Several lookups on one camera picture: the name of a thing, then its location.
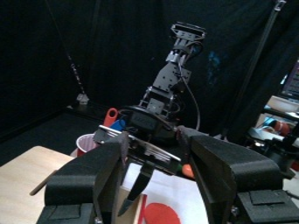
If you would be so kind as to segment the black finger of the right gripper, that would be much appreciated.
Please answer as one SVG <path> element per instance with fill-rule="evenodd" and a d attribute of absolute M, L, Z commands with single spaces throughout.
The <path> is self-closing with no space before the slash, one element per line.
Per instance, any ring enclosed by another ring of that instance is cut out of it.
<path fill-rule="evenodd" d="M 117 215 L 121 216 L 128 208 L 132 206 L 133 202 L 136 201 L 137 196 L 141 194 L 142 190 L 145 189 L 150 177 L 153 175 L 154 164 L 150 162 L 145 162 L 141 166 L 138 175 L 136 177 L 133 186 L 130 188 L 129 194 L 126 195 L 121 207 L 118 209 Z"/>

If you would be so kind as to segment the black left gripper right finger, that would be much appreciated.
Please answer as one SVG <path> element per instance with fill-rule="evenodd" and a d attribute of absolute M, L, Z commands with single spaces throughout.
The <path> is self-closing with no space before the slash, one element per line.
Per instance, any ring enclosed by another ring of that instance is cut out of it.
<path fill-rule="evenodd" d="M 209 224 L 299 224 L 299 207 L 268 157 L 184 126 L 176 139 L 186 150 Z"/>

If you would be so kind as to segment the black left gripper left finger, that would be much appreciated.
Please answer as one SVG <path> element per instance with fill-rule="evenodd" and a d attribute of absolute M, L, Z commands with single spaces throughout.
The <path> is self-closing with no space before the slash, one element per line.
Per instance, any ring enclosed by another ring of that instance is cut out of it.
<path fill-rule="evenodd" d="M 36 224 L 116 224 L 126 151 L 122 132 L 54 172 Z"/>

